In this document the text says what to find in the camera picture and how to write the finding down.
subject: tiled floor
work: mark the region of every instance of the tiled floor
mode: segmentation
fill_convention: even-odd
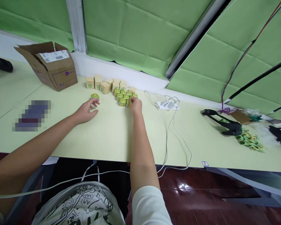
[[[165,205],[176,224],[281,225],[281,209],[224,202],[221,198],[258,197],[248,185],[202,169],[167,169],[159,179]],[[31,224],[39,194],[28,201],[18,224]],[[131,200],[126,224],[132,224]]]

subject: power strip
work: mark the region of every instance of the power strip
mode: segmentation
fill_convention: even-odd
[[[177,107],[178,107],[178,105],[176,104],[176,103],[174,103],[174,107],[172,107],[171,109],[169,109],[169,106],[166,106],[166,107],[164,107],[163,105],[162,105],[162,102],[156,102],[155,103],[155,106],[156,106],[156,108],[158,109],[158,110],[172,110],[172,111],[176,111],[176,109],[177,109]]]

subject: person's left hand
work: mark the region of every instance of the person's left hand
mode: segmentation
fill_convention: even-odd
[[[100,105],[98,98],[91,98],[87,102],[83,103],[79,109],[77,109],[76,112],[73,113],[73,117],[77,123],[82,123],[89,121],[90,119],[94,118],[95,115],[97,115],[98,110],[94,110],[93,112],[90,112],[90,108],[93,109],[94,107],[97,107],[97,105]]]

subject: green fabric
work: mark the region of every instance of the green fabric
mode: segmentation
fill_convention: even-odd
[[[65,0],[0,0],[0,29],[37,42],[53,41],[73,51]]]
[[[176,72],[168,89],[221,102],[225,83],[280,0],[238,0],[213,25]],[[237,67],[224,100],[281,62],[281,10]],[[281,106],[281,68],[235,97],[230,105],[268,114]],[[281,110],[271,115],[281,119]]]
[[[89,55],[165,79],[211,0],[83,1]]]

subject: table surface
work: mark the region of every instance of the table surface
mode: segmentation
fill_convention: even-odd
[[[0,71],[0,152],[10,153],[45,129],[75,112],[96,92],[100,96],[99,113],[91,121],[76,126],[58,145],[52,156],[129,162],[133,118],[130,110],[120,107],[114,96],[99,90],[87,89],[85,77],[78,76],[75,84],[61,92],[42,85],[27,63],[11,62],[13,73]],[[138,91],[143,102],[145,125],[155,163],[163,164],[166,149],[166,128],[174,111],[157,110],[143,91]],[[151,95],[154,101],[160,100]],[[31,100],[51,100],[51,113],[37,132],[12,132],[12,123],[19,118]],[[281,172],[281,146],[266,149],[266,153],[252,151],[238,144],[235,137],[223,136],[222,127],[201,115],[206,107],[181,102],[175,116],[175,127],[192,152],[191,167],[250,169]],[[166,165],[186,166],[190,153],[183,140],[169,128]]]

